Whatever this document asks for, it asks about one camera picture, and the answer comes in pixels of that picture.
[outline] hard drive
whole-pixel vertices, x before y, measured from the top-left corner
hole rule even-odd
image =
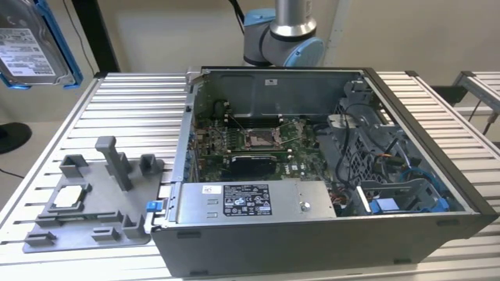
[[[0,79],[9,88],[77,87],[82,75],[45,0],[2,0]]]

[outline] sticker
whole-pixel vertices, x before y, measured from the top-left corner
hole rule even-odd
[[[0,28],[0,60],[13,76],[54,76],[27,28]]]
[[[223,186],[223,215],[271,215],[266,184]]]
[[[202,186],[201,193],[202,194],[219,194],[221,186]]]
[[[277,79],[265,79],[263,80],[263,85],[265,86],[275,86],[278,84],[278,80]]]

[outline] blue latch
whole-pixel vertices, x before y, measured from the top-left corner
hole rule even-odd
[[[155,213],[162,210],[162,201],[149,201],[146,204],[146,212]]]

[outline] screw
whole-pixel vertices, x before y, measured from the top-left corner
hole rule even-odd
[[[299,210],[302,210],[302,212],[310,210],[310,204],[307,202],[299,202]]]

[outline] aluminum rail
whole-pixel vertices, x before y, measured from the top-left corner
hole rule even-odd
[[[500,212],[500,151],[418,77],[378,73],[458,169]],[[59,179],[69,153],[102,160],[97,136],[114,135],[129,158],[154,153],[166,163],[159,197],[169,194],[185,99],[185,74],[109,74],[91,81],[25,180],[0,213],[0,276],[17,280],[167,279],[153,242],[127,248],[30,253],[23,237]],[[417,265],[241,276],[217,280],[498,280],[500,221],[470,239],[449,241]]]

